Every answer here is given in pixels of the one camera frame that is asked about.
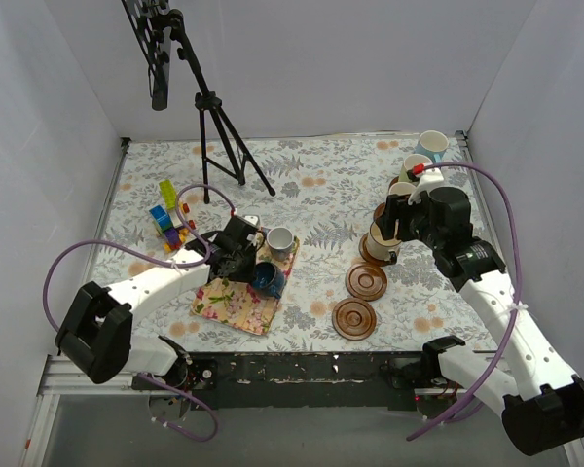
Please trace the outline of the brown wooden coaster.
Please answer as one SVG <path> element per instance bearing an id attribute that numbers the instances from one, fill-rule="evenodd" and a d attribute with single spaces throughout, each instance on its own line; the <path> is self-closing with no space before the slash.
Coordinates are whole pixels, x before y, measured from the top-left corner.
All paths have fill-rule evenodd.
<path id="1" fill-rule="evenodd" d="M 353 297 L 372 302 L 386 291 L 387 277 L 383 270 L 370 263 L 353 265 L 346 275 L 346 287 Z"/>
<path id="2" fill-rule="evenodd" d="M 366 246 L 367 238 L 368 238 L 368 235 L 365 233 L 361 237 L 361 239 L 359 241 L 359 245 L 358 245 L 359 254 L 366 262 L 373 264 L 373 265 L 376 265 L 378 267 L 386 267 L 386 266 L 390 266 L 390 265 L 395 265 L 397 263 L 398 255 L 397 255 L 397 252 L 395 250 L 388 251 L 388 259 L 387 260 L 377 259 L 374 256 L 372 256 L 369 253 L 367 246 Z"/>
<path id="3" fill-rule="evenodd" d="M 350 341 L 362 341 L 373 334 L 377 315 L 366 301 L 358 298 L 341 300 L 332 310 L 332 324 L 337 333 Z"/>
<path id="4" fill-rule="evenodd" d="M 381 217 L 384 213 L 384 210 L 385 210 L 385 203 L 383 202 L 383 203 L 379 204 L 376 207 L 376 209 L 374 210 L 373 219 L 377 220 L 379 217 Z"/>

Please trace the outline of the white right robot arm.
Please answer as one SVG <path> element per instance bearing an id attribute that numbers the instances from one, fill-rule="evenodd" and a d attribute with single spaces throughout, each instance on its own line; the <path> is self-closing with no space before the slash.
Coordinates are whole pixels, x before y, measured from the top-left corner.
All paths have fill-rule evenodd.
<path id="1" fill-rule="evenodd" d="M 483 321 L 509 368 L 493 369 L 475 397 L 501 419 L 521 453 L 532 456 L 584 438 L 584 378 L 543 336 L 495 249 L 473 233 L 467 194 L 454 187 L 390 194 L 377 224 L 383 236 L 418 240 Z"/>

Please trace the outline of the dark blue mug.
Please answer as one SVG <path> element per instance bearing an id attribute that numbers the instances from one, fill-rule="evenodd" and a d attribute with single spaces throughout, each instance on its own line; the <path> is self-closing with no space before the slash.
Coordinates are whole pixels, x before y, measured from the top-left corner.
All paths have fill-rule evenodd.
<path id="1" fill-rule="evenodd" d="M 261 262 L 256 265 L 254 272 L 251 283 L 253 290 L 261 297 L 279 300 L 286 282 L 282 270 L 273 263 Z"/>

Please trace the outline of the cream enamel mug dark rim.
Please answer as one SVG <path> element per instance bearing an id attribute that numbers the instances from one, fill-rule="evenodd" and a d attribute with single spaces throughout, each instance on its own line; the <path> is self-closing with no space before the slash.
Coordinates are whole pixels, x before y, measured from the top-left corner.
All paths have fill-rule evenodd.
<path id="1" fill-rule="evenodd" d="M 401 241 L 397 238 L 384 239 L 376 221 L 368 231 L 366 250 L 377 261 L 395 264 L 401 247 Z"/>

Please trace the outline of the white mug light blue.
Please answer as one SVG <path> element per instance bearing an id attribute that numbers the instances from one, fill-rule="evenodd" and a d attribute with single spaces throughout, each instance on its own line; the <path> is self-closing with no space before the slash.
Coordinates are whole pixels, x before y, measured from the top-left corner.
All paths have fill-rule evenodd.
<path id="1" fill-rule="evenodd" d="M 427 130 L 420 134 L 415 153 L 427 156 L 433 163 L 439 163 L 449 148 L 448 137 L 437 130 Z"/>

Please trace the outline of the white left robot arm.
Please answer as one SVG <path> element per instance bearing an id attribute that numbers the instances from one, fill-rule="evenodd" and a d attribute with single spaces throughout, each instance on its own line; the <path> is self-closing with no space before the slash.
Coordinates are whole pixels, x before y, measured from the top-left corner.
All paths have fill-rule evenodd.
<path id="1" fill-rule="evenodd" d="M 155 377 L 168 389 L 180 387 L 188 376 L 188 352 L 164 336 L 138 336 L 133 327 L 215 279 L 252 282 L 260 227 L 255 215 L 235 215 L 222 231 L 205 236 L 209 258 L 192 241 L 167 261 L 167 268 L 156 266 L 107 286 L 83 285 L 57 330 L 56 347 L 95 384 L 129 372 Z"/>

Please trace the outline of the small grey patterned cup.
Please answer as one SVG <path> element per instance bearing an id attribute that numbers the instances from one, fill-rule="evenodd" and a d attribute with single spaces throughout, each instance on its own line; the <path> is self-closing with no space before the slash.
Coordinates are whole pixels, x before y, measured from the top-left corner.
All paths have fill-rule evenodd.
<path id="1" fill-rule="evenodd" d="M 289 229 L 275 227 L 268 231 L 266 242 L 272 257 L 278 261 L 284 261 L 295 244 L 295 238 Z"/>

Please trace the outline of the white mug blue handle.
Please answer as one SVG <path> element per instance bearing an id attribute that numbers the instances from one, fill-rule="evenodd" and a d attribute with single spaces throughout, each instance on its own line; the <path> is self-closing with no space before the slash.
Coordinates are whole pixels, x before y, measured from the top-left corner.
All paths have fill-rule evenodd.
<path id="1" fill-rule="evenodd" d="M 416 186 L 409 182 L 396 182 L 389 187 L 388 194 L 409 197 L 416 189 Z"/>

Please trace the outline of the white mug green handle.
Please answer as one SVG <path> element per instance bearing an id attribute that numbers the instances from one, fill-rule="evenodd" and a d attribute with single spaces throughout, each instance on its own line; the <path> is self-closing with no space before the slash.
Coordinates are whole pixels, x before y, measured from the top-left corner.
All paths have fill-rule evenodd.
<path id="1" fill-rule="evenodd" d="M 398 181 L 417 185 L 419 178 L 416 175 L 413 175 L 412 170 L 421 164 L 433 164 L 433 161 L 428 156 L 422 154 L 411 154 L 408 156 L 403 161 Z"/>

